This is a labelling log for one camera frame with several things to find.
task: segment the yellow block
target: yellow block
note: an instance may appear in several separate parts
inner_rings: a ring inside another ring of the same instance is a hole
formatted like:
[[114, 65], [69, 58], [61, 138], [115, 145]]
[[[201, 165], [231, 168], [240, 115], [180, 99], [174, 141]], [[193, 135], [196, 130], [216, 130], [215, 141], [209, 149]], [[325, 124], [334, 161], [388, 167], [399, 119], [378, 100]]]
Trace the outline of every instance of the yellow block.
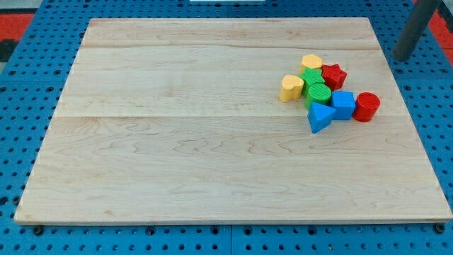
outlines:
[[305, 67], [311, 69], [320, 69], [323, 65], [323, 59], [316, 56], [315, 54], [305, 55], [302, 57], [302, 63], [300, 65], [300, 73], [304, 73]]
[[280, 100], [289, 102], [292, 99], [300, 98], [304, 80], [295, 75], [285, 75], [282, 80], [282, 89], [280, 90]]

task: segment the wood grain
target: wood grain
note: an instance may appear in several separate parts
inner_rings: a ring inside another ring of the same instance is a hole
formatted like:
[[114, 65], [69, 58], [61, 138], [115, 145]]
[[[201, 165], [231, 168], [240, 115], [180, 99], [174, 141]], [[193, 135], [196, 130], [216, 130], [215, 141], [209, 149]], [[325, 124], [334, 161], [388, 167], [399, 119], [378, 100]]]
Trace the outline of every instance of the wood grain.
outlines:
[[[374, 91], [313, 135], [281, 80], [315, 53]], [[15, 214], [24, 225], [444, 222], [366, 18], [93, 19]]]

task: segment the metal pole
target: metal pole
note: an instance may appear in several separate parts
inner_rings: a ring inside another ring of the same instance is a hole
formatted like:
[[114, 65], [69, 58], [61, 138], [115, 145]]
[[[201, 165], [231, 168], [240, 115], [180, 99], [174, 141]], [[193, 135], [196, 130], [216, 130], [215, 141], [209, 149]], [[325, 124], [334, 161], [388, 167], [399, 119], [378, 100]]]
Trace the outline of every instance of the metal pole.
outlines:
[[395, 60], [406, 61], [409, 59], [441, 1], [418, 0], [391, 53]]

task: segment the blue block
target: blue block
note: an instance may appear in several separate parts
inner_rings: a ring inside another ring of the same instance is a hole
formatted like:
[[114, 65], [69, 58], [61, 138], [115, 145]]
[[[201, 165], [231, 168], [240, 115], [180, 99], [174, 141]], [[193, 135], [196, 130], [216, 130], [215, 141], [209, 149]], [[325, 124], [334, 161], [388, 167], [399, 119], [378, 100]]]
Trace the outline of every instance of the blue block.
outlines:
[[349, 120], [355, 110], [354, 94], [350, 91], [332, 92], [331, 107], [336, 109], [334, 120]]
[[311, 131], [316, 134], [331, 124], [336, 109], [323, 104], [313, 102], [310, 107], [308, 119]]

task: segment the toy block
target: toy block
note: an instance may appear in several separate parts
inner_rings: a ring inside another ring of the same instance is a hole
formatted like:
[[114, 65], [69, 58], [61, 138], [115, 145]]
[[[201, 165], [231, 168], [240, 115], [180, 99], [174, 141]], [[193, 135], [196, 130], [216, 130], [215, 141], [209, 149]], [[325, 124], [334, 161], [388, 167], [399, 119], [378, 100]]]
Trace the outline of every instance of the toy block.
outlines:
[[369, 122], [380, 107], [379, 97], [371, 92], [361, 93], [355, 100], [355, 110], [352, 117], [360, 122]]
[[326, 81], [326, 85], [331, 88], [331, 91], [341, 89], [345, 83], [346, 76], [348, 75], [342, 69], [339, 64], [325, 65], [322, 66], [322, 77]]
[[313, 102], [308, 114], [311, 131], [316, 134], [332, 123], [336, 109]]
[[324, 79], [321, 76], [322, 71], [318, 69], [311, 69], [307, 67], [305, 72], [300, 74], [299, 77], [304, 80], [304, 88], [302, 88], [302, 95], [306, 97], [306, 93], [313, 84], [324, 84]]
[[350, 91], [332, 92], [331, 107], [337, 110], [334, 120], [350, 120], [355, 110], [354, 94]]
[[324, 84], [313, 84], [305, 98], [305, 108], [310, 110], [311, 103], [317, 102], [327, 104], [331, 98], [332, 91]]
[[323, 59], [316, 56], [315, 54], [305, 55], [302, 57], [302, 63], [300, 64], [300, 73], [304, 73], [305, 68], [320, 69], [323, 65]]
[[289, 102], [292, 99], [300, 98], [304, 80], [295, 75], [285, 75], [282, 80], [282, 89], [280, 90], [280, 100]]

